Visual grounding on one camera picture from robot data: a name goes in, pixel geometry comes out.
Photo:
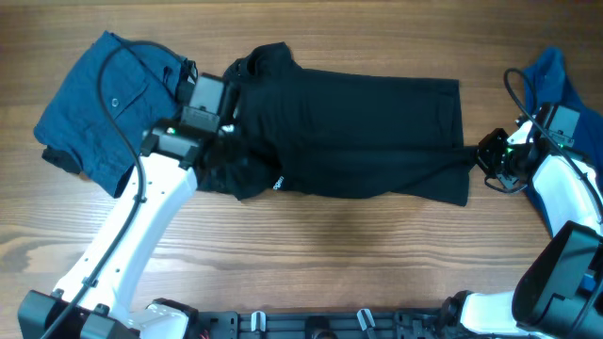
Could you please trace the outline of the black t-shirt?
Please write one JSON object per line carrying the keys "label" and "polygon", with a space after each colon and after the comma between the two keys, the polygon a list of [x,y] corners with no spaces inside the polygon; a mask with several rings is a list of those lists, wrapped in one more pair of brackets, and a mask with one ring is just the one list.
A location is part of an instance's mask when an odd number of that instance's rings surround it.
{"label": "black t-shirt", "polygon": [[224,74],[240,90],[232,133],[251,143],[254,193],[342,199],[393,192],[466,205],[474,151],[456,79],[305,69],[273,43]]}

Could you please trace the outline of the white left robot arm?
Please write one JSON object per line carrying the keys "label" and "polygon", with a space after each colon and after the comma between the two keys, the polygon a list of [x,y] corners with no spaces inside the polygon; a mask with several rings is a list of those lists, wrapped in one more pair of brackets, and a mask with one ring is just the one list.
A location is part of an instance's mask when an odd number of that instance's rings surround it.
{"label": "white left robot arm", "polygon": [[239,88],[203,73],[177,119],[143,134],[127,187],[82,257],[51,294],[31,290],[18,311],[25,338],[187,338],[197,312],[157,299],[132,299],[158,241],[190,200],[211,162],[222,127],[236,114]]}

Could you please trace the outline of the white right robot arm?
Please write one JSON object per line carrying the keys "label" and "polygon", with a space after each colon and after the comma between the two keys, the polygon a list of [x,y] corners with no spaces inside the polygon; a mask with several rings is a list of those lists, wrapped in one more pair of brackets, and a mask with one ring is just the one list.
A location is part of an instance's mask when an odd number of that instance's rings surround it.
{"label": "white right robot arm", "polygon": [[544,104],[507,135],[479,144],[488,180],[534,193],[551,241],[512,292],[467,292],[443,305],[448,338],[593,338],[602,336],[602,194],[595,168],[574,147],[579,113]]}

